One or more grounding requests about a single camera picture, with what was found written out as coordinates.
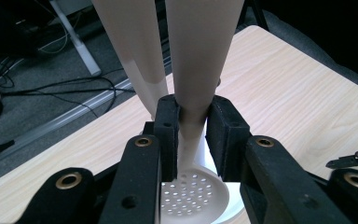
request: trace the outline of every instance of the gray carpet floor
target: gray carpet floor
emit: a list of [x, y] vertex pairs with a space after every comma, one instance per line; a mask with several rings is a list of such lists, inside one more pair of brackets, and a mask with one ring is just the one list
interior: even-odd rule
[[[249, 9], [246, 14], [245, 23], [238, 27], [238, 30], [248, 25], [256, 24], [253, 12]], [[271, 33], [283, 39], [294, 47], [309, 54], [310, 57], [325, 64], [358, 84], [358, 75], [351, 70], [336, 64], [322, 49], [312, 40], [301, 34], [290, 25], [280, 21], [274, 15], [265, 12], [268, 28]], [[82, 13], [78, 19], [79, 24], [76, 32], [85, 42], [97, 64], [101, 67], [103, 77], [109, 79], [115, 85], [127, 79], [122, 70], [121, 63], [98, 20], [93, 9]], [[161, 32], [164, 30], [164, 22], [160, 24]], [[13, 66], [6, 77], [0, 79], [0, 91], [14, 92], [34, 89], [51, 83], [65, 80], [90, 77], [86, 66], [81, 61], [70, 40], [64, 45], [65, 38], [55, 42], [43, 49], [43, 51], [57, 51], [57, 53], [46, 53], [41, 51], [40, 55], [32, 59], [23, 59]], [[168, 43], [162, 46], [164, 58], [167, 58], [166, 73], [171, 72], [169, 64]], [[2, 98], [4, 111], [0, 117], [0, 144], [10, 140], [21, 139], [26, 134], [33, 134], [33, 130], [56, 119], [67, 111], [76, 108], [88, 99], [100, 92], [86, 92], [73, 94], [47, 94], [55, 91], [76, 91], [88, 89], [110, 88], [110, 84], [102, 79], [83, 82], [78, 84], [61, 85], [50, 89], [44, 89], [44, 95], [38, 96], [5, 96]], [[124, 92], [117, 96], [112, 108], [132, 97], [134, 93]], [[10, 172], [14, 168], [30, 160], [35, 155], [53, 146], [66, 136], [74, 133], [88, 123], [101, 116], [110, 107], [111, 100], [96, 108], [85, 107], [88, 112], [71, 121], [64, 126], [51, 130], [43, 136], [29, 141], [25, 146], [13, 147], [0, 154], [0, 176]]]

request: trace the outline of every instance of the wooden table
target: wooden table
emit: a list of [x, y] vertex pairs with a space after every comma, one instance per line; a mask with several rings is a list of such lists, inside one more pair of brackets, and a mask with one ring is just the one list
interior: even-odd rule
[[[278, 139], [307, 171], [358, 150], [358, 86], [274, 35], [251, 26], [234, 36], [216, 94], [238, 108], [253, 134]], [[168, 76], [172, 92], [172, 77]], [[0, 223], [21, 216], [54, 173], [98, 174], [120, 161], [150, 116], [135, 96], [0, 178]], [[236, 222], [247, 220], [242, 212]]]

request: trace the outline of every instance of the white cylindrical tube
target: white cylindrical tube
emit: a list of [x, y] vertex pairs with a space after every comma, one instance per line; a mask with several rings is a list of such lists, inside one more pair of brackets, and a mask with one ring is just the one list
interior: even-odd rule
[[153, 0], [92, 0], [136, 93], [152, 115], [168, 94]]
[[166, 0], [180, 132], [200, 137], [243, 0]]

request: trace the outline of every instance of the light wood tabletop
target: light wood tabletop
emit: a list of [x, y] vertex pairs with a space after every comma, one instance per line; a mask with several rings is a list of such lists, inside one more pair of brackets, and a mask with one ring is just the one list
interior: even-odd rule
[[[173, 93], [172, 76], [167, 76]], [[328, 178], [330, 160], [358, 150], [358, 86], [278, 37], [251, 26], [232, 40], [217, 95], [228, 98], [252, 134], [279, 140], [307, 171]], [[0, 223], [13, 223], [54, 173], [94, 174], [120, 161], [149, 120], [137, 96], [0, 178]], [[235, 222], [247, 220], [242, 212]]]

